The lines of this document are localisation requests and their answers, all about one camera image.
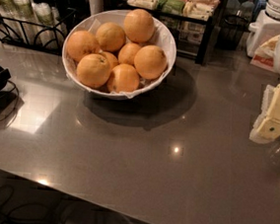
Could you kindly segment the white bowl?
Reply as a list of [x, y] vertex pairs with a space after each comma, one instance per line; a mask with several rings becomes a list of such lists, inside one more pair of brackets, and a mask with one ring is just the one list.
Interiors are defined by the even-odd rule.
[[67, 35], [66, 40], [63, 43], [63, 48], [61, 51], [63, 66], [66, 70], [66, 75], [74, 82], [75, 85], [79, 86], [83, 90], [87, 90], [90, 93], [94, 93], [99, 95], [100, 97], [110, 98], [111, 100], [126, 100], [133, 99], [140, 94], [144, 94], [148, 91], [152, 91], [154, 88], [158, 87], [163, 80], [169, 75], [170, 71], [174, 67], [175, 58], [176, 58], [176, 44], [173, 34], [167, 29], [167, 27], [160, 22], [159, 20], [153, 18], [155, 23], [155, 32], [154, 35], [147, 41], [147, 44], [153, 44], [157, 47], [160, 47], [167, 58], [168, 66], [161, 74], [161, 76], [154, 80], [140, 79], [140, 86], [134, 92], [112, 92], [109, 93], [106, 86], [102, 86], [98, 89], [91, 89], [80, 83], [76, 76], [76, 61], [71, 59], [67, 54], [67, 46], [66, 42], [77, 31], [90, 31], [91, 33], [95, 33], [101, 24], [106, 22], [114, 22], [119, 26], [123, 27], [125, 16], [129, 13], [129, 10], [110, 10], [107, 12], [97, 13], [96, 15], [90, 16], [88, 19], [79, 23], [72, 31]]

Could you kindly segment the red and white card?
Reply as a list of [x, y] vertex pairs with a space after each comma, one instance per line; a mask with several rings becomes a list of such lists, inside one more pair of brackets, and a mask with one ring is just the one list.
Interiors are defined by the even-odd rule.
[[256, 67], [263, 68], [268, 71], [274, 71], [274, 51], [278, 40], [279, 36], [276, 35], [264, 42], [256, 49], [250, 63]]

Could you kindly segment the white appliance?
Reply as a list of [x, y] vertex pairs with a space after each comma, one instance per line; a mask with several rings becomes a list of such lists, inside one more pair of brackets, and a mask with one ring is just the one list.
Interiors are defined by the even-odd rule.
[[249, 24], [246, 55], [253, 57], [257, 48], [274, 36], [280, 35], [280, 0], [267, 0], [266, 7]]

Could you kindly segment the orange right side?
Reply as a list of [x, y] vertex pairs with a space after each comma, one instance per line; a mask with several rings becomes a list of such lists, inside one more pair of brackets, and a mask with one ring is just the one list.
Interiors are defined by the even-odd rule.
[[156, 45], [147, 45], [139, 49], [134, 56], [134, 66], [144, 79], [156, 79], [168, 66], [164, 51]]

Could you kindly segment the green packet pile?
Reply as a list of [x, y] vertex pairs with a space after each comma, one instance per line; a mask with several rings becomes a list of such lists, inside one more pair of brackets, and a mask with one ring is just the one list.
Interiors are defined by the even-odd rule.
[[185, 2], [183, 0], [159, 0], [156, 10], [181, 16], [184, 6]]

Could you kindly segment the orange front middle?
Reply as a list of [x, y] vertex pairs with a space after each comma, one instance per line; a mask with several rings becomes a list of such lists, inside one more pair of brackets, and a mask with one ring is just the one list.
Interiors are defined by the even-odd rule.
[[109, 75], [107, 88], [111, 93], [134, 92], [140, 85], [139, 74], [129, 64], [116, 65]]

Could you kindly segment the orange top of pile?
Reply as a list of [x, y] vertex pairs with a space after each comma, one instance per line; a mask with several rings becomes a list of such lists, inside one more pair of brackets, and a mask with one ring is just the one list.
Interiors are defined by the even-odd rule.
[[155, 31], [153, 17], [144, 9], [132, 10], [124, 19], [124, 31], [133, 42], [147, 42]]

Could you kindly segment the orange centre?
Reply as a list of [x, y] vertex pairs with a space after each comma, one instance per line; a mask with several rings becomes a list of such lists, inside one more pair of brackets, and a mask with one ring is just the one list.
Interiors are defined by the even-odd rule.
[[119, 54], [117, 55], [119, 63], [133, 65], [134, 57], [140, 48], [141, 46], [138, 43], [126, 43], [123, 48], [120, 49]]

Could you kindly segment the white packet pile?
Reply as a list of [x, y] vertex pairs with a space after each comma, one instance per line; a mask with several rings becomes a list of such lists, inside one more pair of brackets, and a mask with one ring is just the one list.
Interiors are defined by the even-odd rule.
[[154, 10], [158, 5], [159, 0], [128, 0], [129, 6], [141, 7], [147, 10]]

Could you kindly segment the small orange partly hidden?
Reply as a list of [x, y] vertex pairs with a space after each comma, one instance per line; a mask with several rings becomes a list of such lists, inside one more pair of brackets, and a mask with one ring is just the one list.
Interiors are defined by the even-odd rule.
[[119, 64], [118, 59], [111, 52], [102, 52], [101, 55], [107, 59], [111, 69], [113, 69], [116, 65]]

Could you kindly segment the orange upper middle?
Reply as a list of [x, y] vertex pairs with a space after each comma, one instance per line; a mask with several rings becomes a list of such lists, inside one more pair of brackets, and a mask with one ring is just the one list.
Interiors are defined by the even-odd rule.
[[96, 39], [103, 51], [116, 52], [126, 44], [123, 28], [114, 22], [100, 25], [96, 32]]

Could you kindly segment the orange front left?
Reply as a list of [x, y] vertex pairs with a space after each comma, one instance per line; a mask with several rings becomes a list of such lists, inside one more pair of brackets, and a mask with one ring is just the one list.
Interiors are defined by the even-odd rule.
[[77, 64], [77, 78], [91, 89], [106, 83], [111, 72], [108, 60], [100, 54], [88, 54]]

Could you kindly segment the orange far left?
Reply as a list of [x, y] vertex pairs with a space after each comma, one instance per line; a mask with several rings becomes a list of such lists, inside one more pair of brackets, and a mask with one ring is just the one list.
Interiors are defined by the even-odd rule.
[[66, 52], [71, 59], [79, 62], [87, 54], [99, 53], [101, 48], [96, 37], [89, 31], [72, 33], [65, 42]]

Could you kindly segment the wrapped cup stack right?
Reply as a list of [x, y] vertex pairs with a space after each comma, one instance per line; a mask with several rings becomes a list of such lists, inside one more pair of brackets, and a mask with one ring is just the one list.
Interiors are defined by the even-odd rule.
[[57, 8], [52, 8], [47, 3], [33, 4], [36, 20], [39, 23], [38, 35], [41, 44], [50, 50], [58, 49], [66, 35], [66, 27], [59, 21]]

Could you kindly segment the wrapped cup stack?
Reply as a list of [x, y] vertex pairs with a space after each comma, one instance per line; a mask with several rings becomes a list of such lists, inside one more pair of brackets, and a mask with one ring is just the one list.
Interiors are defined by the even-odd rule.
[[50, 50], [58, 49], [66, 35], [66, 27], [59, 21], [57, 8], [52, 8], [47, 3], [33, 4], [36, 20], [39, 23], [38, 35], [41, 44]]
[[19, 38], [19, 25], [16, 22], [18, 19], [17, 7], [14, 0], [0, 0], [0, 15], [3, 17], [3, 22], [8, 26], [7, 31], [11, 38]]
[[21, 35], [23, 42], [35, 45], [37, 39], [37, 24], [31, 0], [14, 0], [18, 12], [18, 20], [21, 23]]

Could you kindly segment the wrapped cup stack middle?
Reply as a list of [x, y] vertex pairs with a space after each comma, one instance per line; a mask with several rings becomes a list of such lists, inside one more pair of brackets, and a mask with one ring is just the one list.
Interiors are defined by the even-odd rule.
[[37, 24], [31, 0], [14, 0], [18, 12], [18, 20], [21, 23], [21, 35], [23, 42], [35, 45], [37, 39]]

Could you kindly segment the wrapped cup stack left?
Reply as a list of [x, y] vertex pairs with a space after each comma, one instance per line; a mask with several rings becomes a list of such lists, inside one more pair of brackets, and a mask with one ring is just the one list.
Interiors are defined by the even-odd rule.
[[8, 26], [7, 31], [11, 38], [19, 38], [19, 25], [16, 22], [18, 19], [17, 7], [14, 0], [0, 0], [0, 15], [3, 17], [3, 22]]

